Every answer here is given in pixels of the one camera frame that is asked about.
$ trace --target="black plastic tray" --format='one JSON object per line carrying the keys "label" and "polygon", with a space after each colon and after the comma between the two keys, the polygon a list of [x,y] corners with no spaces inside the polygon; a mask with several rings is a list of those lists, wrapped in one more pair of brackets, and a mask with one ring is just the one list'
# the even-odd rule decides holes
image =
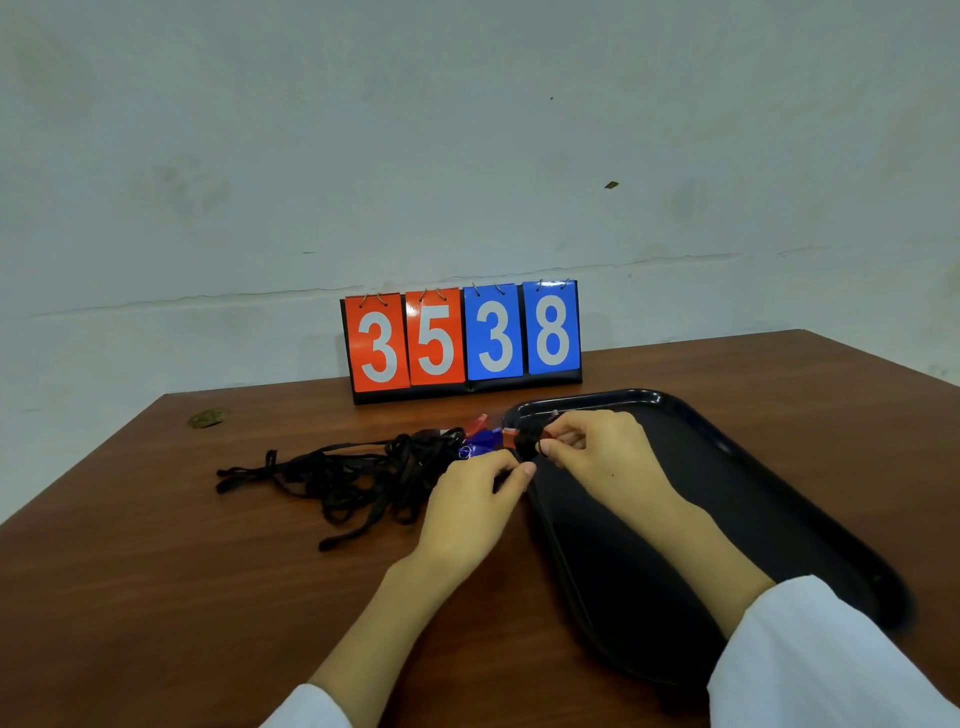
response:
{"label": "black plastic tray", "polygon": [[[913,598],[880,556],[682,400],[630,389],[529,401],[511,409],[503,425],[545,425],[552,411],[568,409],[632,413],[674,488],[775,581],[814,574],[886,632],[912,622]],[[527,493],[589,642],[636,677],[705,684],[726,643],[680,575],[545,458]]]}

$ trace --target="white lab coat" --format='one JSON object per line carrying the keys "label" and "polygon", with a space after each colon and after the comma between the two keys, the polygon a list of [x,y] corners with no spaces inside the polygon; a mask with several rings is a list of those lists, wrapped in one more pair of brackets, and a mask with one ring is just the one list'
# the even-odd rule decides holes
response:
{"label": "white lab coat", "polygon": [[[950,728],[949,703],[876,625],[815,576],[761,596],[708,685],[713,728]],[[350,728],[320,688],[296,688],[263,728]]]}

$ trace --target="white numeral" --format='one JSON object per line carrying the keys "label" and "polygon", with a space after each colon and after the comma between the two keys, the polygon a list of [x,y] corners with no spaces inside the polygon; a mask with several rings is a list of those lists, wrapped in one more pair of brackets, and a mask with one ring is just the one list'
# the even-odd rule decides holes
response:
{"label": "white numeral", "polygon": [[387,363],[383,371],[374,369],[373,364],[364,364],[360,368],[370,379],[378,384],[383,384],[393,379],[396,374],[396,352],[394,348],[387,343],[390,341],[394,330],[393,327],[390,326],[390,319],[380,311],[371,311],[360,319],[360,333],[368,333],[370,327],[374,326],[380,328],[380,335],[373,340],[373,350],[375,352],[383,352]]}
{"label": "white numeral", "polygon": [[420,310],[420,343],[429,344],[431,341],[439,341],[444,349],[440,364],[434,364],[429,356],[421,356],[418,359],[423,370],[431,376],[446,374],[450,365],[453,364],[453,340],[450,334],[442,328],[430,327],[433,319],[445,319],[449,315],[450,306],[448,305],[426,305]]}
{"label": "white numeral", "polygon": [[494,359],[487,352],[480,354],[480,363],[488,372],[502,372],[514,358],[514,343],[509,336],[504,336],[507,329],[507,307],[500,301],[487,301],[477,311],[477,321],[486,324],[490,315],[496,316],[496,326],[490,332],[490,340],[500,342],[503,353],[499,359]]}
{"label": "white numeral", "polygon": [[[547,321],[547,308],[553,308],[557,311],[557,318],[553,321]],[[544,296],[540,299],[537,303],[537,323],[543,328],[537,334],[537,356],[548,367],[555,367],[563,363],[570,351],[570,337],[566,335],[566,331],[563,329],[564,321],[566,321],[566,306],[563,299],[559,296]],[[557,353],[550,353],[546,348],[546,340],[551,333],[560,341]]]}

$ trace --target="brown tabletop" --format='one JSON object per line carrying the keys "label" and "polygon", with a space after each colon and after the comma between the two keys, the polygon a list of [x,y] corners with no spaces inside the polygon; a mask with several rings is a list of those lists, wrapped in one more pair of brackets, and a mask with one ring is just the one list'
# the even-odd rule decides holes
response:
{"label": "brown tabletop", "polygon": [[[305,680],[417,529],[336,529],[218,468],[625,387],[689,402],[913,589],[901,646],[960,700],[960,389],[805,331],[584,354],[584,383],[354,407],[346,379],[167,395],[0,526],[0,724],[254,726]],[[195,430],[208,407],[231,411]],[[577,642],[521,503],[415,648],[385,724],[706,725]]]}

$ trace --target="wrist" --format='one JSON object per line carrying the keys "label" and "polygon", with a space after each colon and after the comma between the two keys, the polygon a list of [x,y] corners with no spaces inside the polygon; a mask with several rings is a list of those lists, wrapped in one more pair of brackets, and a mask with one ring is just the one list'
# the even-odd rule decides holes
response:
{"label": "wrist", "polygon": [[628,506],[620,518],[648,544],[663,551],[673,541],[699,530],[709,514],[671,489],[668,496],[654,505],[647,502]]}
{"label": "wrist", "polygon": [[419,547],[393,564],[389,572],[393,572],[397,580],[422,590],[425,595],[440,599],[446,599],[468,576],[451,560]]}

